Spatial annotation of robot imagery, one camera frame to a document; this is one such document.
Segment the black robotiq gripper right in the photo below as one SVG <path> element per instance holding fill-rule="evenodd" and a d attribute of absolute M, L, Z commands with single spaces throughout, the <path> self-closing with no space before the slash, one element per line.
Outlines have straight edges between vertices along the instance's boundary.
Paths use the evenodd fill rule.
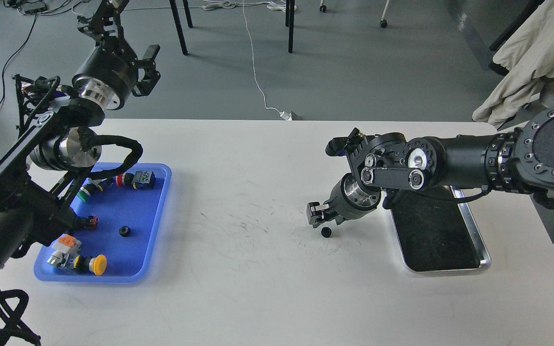
<path fill-rule="evenodd" d="M 317 228 L 329 221 L 337 225 L 344 221 L 360 219 L 378 208 L 380 192 L 367 193 L 359 187 L 352 174 L 344 175 L 332 188 L 330 197 L 324 204 L 308 202 L 306 217 L 308 223 Z"/>

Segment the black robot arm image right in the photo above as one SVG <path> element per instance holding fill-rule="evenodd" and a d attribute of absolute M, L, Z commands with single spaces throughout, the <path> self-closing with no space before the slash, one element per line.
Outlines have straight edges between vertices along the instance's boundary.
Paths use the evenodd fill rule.
<path fill-rule="evenodd" d="M 332 138 L 325 152 L 347 158 L 350 172 L 327 201 L 306 206 L 308 223 L 314 228 L 329 221 L 360 219 L 379 204 L 389 210 L 404 191 L 448 203 L 505 191 L 531 195 L 554 210 L 554 107 L 511 132 L 488 136 L 407 140 L 400 132 L 365 135 L 354 128 L 348 136 Z M 435 198 L 428 190 L 436 186 L 481 191 L 467 198 Z"/>

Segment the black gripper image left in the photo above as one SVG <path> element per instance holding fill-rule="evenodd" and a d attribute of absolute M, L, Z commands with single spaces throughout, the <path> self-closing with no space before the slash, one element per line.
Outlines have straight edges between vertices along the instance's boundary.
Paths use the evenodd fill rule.
<path fill-rule="evenodd" d="M 130 48 L 120 18 L 128 3 L 127 0 L 102 0 L 90 17 L 78 16 L 79 32 L 92 38 L 96 47 L 77 70 L 72 85 L 79 90 L 93 80 L 108 86 L 113 91 L 108 110 L 121 109 L 131 93 L 134 97 L 149 96 L 161 78 L 155 63 L 160 45 L 148 46 L 143 59 L 134 59 L 130 65 L 103 50 Z M 139 81 L 137 70 L 144 71 Z"/>

